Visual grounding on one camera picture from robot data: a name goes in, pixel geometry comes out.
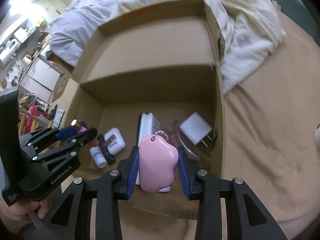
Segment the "person's left hand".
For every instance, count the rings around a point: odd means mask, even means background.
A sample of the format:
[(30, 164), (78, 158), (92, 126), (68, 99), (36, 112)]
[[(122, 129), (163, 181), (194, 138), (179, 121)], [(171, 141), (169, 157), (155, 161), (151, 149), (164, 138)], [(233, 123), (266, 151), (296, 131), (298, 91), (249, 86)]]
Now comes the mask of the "person's left hand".
[(9, 232), (19, 233), (27, 224), (31, 223), (29, 213), (36, 213), (37, 217), (43, 220), (51, 207), (52, 200), (50, 197), (40, 202), (24, 199), (16, 202), (12, 206), (8, 206), (6, 202), (1, 199), (1, 221)]

